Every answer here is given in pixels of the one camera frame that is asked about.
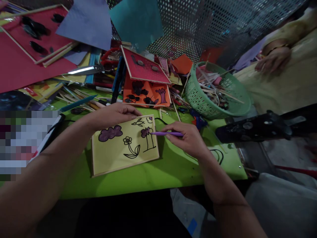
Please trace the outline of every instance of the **yellow clothing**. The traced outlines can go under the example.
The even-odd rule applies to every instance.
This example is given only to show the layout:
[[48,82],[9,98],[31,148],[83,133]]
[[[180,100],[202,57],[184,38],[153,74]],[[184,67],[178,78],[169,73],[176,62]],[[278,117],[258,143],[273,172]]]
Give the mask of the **yellow clothing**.
[[259,114],[272,110],[284,114],[317,103],[317,9],[290,22],[265,43],[287,39],[291,60],[283,72],[264,75],[256,63],[234,74],[246,87]]

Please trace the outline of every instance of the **glue gun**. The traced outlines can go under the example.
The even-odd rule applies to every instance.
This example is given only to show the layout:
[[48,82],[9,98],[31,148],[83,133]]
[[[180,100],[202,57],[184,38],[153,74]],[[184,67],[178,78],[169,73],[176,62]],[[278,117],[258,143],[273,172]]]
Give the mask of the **glue gun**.
[[203,119],[203,117],[194,109],[190,109],[189,113],[192,115],[192,117],[195,119],[192,121],[192,123],[197,127],[198,131],[201,130],[201,128],[208,125],[207,121]]

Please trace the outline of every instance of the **sleeve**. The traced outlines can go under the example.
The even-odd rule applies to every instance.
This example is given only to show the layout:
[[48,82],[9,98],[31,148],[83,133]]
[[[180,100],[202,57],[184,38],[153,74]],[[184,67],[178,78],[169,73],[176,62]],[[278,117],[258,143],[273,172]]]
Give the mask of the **sleeve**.
[[313,9],[298,20],[291,21],[281,27],[274,36],[265,41],[263,48],[267,44],[278,39],[286,39],[289,45],[293,45],[308,35],[316,27],[317,9]]

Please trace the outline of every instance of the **hand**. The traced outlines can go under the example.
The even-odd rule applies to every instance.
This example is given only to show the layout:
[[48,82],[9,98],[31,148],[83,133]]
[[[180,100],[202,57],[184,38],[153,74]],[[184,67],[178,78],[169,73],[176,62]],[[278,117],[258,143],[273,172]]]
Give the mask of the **hand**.
[[291,53],[292,51],[288,47],[276,48],[255,66],[255,70],[263,73],[272,73],[277,69],[282,71],[290,61]]
[[174,145],[188,153],[190,156],[198,160],[213,156],[210,150],[206,147],[195,125],[183,122],[174,122],[172,124],[166,125],[162,129],[162,132],[170,130],[181,132],[184,135],[182,138],[178,138],[176,136],[167,134],[166,138],[169,139]]
[[135,107],[123,103],[114,103],[89,113],[81,118],[94,131],[100,131],[117,124],[131,121],[137,116],[142,116]]

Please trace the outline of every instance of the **blade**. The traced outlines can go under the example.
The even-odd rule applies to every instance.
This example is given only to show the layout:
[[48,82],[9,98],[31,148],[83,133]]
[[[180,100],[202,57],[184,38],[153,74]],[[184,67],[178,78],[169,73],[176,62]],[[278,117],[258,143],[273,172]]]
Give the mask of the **blade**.
[[68,74],[73,75],[87,75],[87,74],[95,74],[104,71],[104,67],[100,64],[94,66],[84,66],[69,71]]

